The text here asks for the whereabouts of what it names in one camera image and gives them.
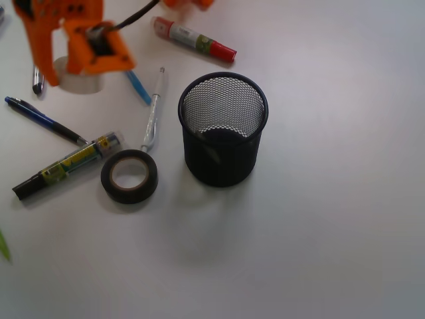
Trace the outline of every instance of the ballpoint pen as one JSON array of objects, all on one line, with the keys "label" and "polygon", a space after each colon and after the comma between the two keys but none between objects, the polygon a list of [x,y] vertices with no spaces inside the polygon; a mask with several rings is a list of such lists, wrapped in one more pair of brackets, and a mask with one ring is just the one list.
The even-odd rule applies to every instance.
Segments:
[{"label": "ballpoint pen", "polygon": [[146,152],[149,148],[151,148],[155,141],[155,133],[157,129],[156,110],[157,110],[159,101],[161,100],[161,91],[164,85],[164,72],[165,72],[164,68],[159,69],[157,84],[155,86],[155,90],[153,91],[153,95],[152,95],[151,115],[147,123],[145,139],[143,140],[143,144],[141,145],[141,150],[143,152]]},{"label": "ballpoint pen", "polygon": [[143,85],[141,85],[140,80],[137,78],[137,76],[135,75],[135,73],[133,71],[127,71],[124,72],[126,74],[126,76],[128,77],[129,81],[131,82],[131,85],[133,85],[134,89],[136,90],[136,92],[140,95],[140,97],[143,99],[143,101],[145,101],[145,103],[147,105],[151,104],[151,97],[149,96],[149,94],[146,92],[145,88],[143,87]]},{"label": "ballpoint pen", "polygon": [[36,95],[43,93],[44,89],[44,75],[41,74],[39,68],[34,64],[33,69],[33,91]]},{"label": "ballpoint pen", "polygon": [[46,126],[47,128],[50,128],[53,132],[56,132],[57,134],[60,134],[61,136],[80,145],[84,145],[88,143],[84,138],[79,136],[77,133],[69,130],[62,124],[59,124],[58,122],[55,122],[54,120],[48,118],[31,104],[23,100],[20,100],[18,98],[10,98],[8,96],[5,98],[5,101],[12,108],[21,111],[22,113],[26,114],[37,123],[43,126]]}]

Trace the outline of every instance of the orange plastic part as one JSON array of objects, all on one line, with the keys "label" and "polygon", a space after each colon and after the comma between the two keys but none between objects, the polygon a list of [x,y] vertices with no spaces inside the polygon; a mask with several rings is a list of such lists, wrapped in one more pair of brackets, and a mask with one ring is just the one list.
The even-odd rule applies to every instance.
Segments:
[{"label": "orange plastic part", "polygon": [[[27,31],[34,64],[38,66],[44,77],[52,86],[59,85],[58,76],[52,61],[52,32],[64,25],[81,27],[94,26],[102,21],[103,0],[13,0],[16,13],[22,19]],[[134,67],[128,50],[117,32],[108,37],[117,56],[99,58],[95,64],[87,63],[88,43],[78,37],[70,38],[68,43],[68,72],[79,74],[100,73],[112,70],[128,70]],[[128,61],[116,59],[128,56]]]},{"label": "orange plastic part", "polygon": [[[104,35],[108,40],[114,55],[96,56],[86,38],[86,30],[98,25],[96,20],[65,21],[63,28],[68,35],[68,72],[79,73],[81,67],[88,74],[100,74],[111,71],[131,70],[134,68],[134,59],[126,45],[121,40],[118,31],[108,31]],[[106,28],[113,27],[112,22],[102,22]]]}]

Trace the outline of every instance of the pen holder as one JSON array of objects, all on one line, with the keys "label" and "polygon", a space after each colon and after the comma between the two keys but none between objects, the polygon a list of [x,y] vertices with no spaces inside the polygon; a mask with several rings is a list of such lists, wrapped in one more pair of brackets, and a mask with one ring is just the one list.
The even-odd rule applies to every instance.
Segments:
[{"label": "pen holder", "polygon": [[245,76],[212,73],[184,91],[179,119],[192,174],[208,185],[228,187],[247,178],[255,166],[268,103]]}]

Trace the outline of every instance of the black electrical tape roll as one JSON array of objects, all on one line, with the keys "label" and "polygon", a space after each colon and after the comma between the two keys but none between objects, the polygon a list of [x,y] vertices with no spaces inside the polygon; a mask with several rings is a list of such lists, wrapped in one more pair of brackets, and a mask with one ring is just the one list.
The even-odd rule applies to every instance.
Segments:
[{"label": "black electrical tape roll", "polygon": [[[118,163],[125,160],[138,160],[146,168],[145,179],[137,186],[123,188],[112,179],[112,172]],[[119,152],[106,161],[100,174],[100,181],[106,193],[118,203],[136,204],[150,197],[158,186],[158,170],[154,160],[145,152],[126,150]]]}]

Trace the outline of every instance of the blue pen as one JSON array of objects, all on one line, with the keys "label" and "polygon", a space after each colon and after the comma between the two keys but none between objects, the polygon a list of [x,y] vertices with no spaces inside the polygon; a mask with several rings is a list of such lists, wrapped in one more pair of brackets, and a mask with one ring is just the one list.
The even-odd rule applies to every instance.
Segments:
[{"label": "blue pen", "polygon": [[133,85],[136,92],[140,95],[140,97],[145,101],[147,105],[151,105],[152,99],[149,96],[149,94],[146,92],[143,85],[141,85],[140,80],[137,78],[137,76],[134,74],[133,71],[126,71],[124,72],[128,79],[130,80],[131,84]]},{"label": "blue pen", "polygon": [[18,98],[10,98],[8,96],[6,96],[5,101],[12,108],[21,111],[22,113],[26,114],[30,119],[36,121],[37,123],[43,126],[46,126],[47,128],[50,128],[53,132],[56,132],[57,134],[60,134],[61,136],[68,138],[69,140],[80,145],[88,143],[77,133],[71,131],[62,124],[59,124],[58,122],[55,122],[54,120],[48,118],[31,104]]}]

